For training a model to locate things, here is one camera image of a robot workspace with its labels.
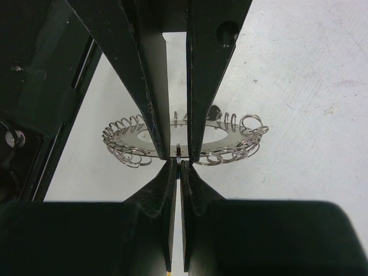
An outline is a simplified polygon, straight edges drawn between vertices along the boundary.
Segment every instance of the coil spring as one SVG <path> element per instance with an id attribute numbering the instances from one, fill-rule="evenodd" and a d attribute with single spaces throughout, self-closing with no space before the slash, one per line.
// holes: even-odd
<path id="1" fill-rule="evenodd" d="M 216 115 L 215 121 L 218 124 L 219 128 L 222 128 L 222 112 L 218 112 Z M 236 128 L 239 128 L 239 132 L 244 137 L 235 147 L 226 147 L 213 152 L 202 152 L 201 159 L 205 158 L 205 162 L 199 161 L 197 164 L 203 166 L 215 166 L 219 164 L 227 164 L 232 163 L 238 160 L 242 160 L 245 158 L 249 158 L 250 156 L 256 154 L 260 148 L 260 141 L 264 134 L 269 131 L 269 127 L 263 125 L 262 120 L 256 114 L 246 114 L 239 120 L 239 125 L 236 124 L 236 114 L 233 113 L 231 115 L 231 119 L 229 120 L 230 115 L 228 112 L 224 115 L 224 126 L 225 129 L 228 130 L 229 127 L 232 128 L 233 131 Z M 252 118 L 257 120 L 260 123 L 260 126 L 251 129 L 247 127 L 244 123 L 245 119 Z M 184 115 L 183 121 L 187 121 L 187 114 Z M 174 126 L 177 127 L 178 121 L 178 113 L 174 112 Z M 124 134 L 128 131 L 129 127 L 131 127 L 131 131 L 140 130 L 144 126 L 143 118 L 140 114 L 136 116 L 130 116 L 129 119 L 122 118 L 119 121 L 111 122 L 108 127 L 103 131 L 102 137 L 104 143 L 107 145 L 109 152 L 111 152 L 121 163 L 125 164 L 128 167 L 138 168 L 140 166 L 147 166 L 152 163 L 152 158 L 147 156 L 139 156 L 134 155 L 134 152 L 140 152 L 143 154 L 147 154 L 143 149 L 135 148 L 135 147 L 124 147 L 117 146 L 111 141 L 112 135 L 119 131 Z M 133 160 L 133 155 L 138 158 L 137 161 Z M 225 155 L 231 155 L 230 158 L 226 159 Z M 143 162 L 143 158 L 148 158 L 149 160 Z"/>
<path id="2" fill-rule="evenodd" d="M 216 121 L 221 126 L 222 112 L 218 112 L 216 116 Z M 255 129 L 247 127 L 244 123 L 245 119 L 253 118 L 260 123 L 260 126 Z M 224 116 L 224 125 L 228 129 L 229 125 L 232 130 L 235 131 L 236 124 L 236 114 L 231 115 L 231 120 L 229 121 L 229 113 L 226 112 Z M 239 132 L 244 137 L 235 147 L 226 147 L 218 151 L 213 152 L 202 152 L 201 159 L 205 158 L 205 161 L 199 161 L 197 164 L 202 166 L 215 166 L 219 164 L 227 164 L 235 161 L 239 161 L 245 158 L 249 158 L 256 154 L 260 148 L 260 140 L 264 134 L 269 131 L 269 127 L 263 125 L 262 120 L 256 114 L 246 114 L 239 120 Z M 231 155 L 230 158 L 226 159 L 225 155 Z"/>
<path id="3" fill-rule="evenodd" d="M 102 131 L 103 142 L 106 144 L 108 151 L 113 154 L 121 163 L 131 168 L 147 166 L 152 163 L 152 158 L 148 156 L 134 155 L 134 152 L 140 152 L 143 154 L 147 154 L 147 152 L 145 152 L 143 149 L 135 147 L 117 146 L 111 141 L 111 138 L 112 135 L 117 131 L 124 134 L 130 127 L 131 131 L 134 132 L 135 130 L 139 131 L 143 126 L 143 117 L 138 114 L 136 116 L 130 116 L 129 119 L 123 117 L 118 121 L 111 122 L 109 126 Z"/>

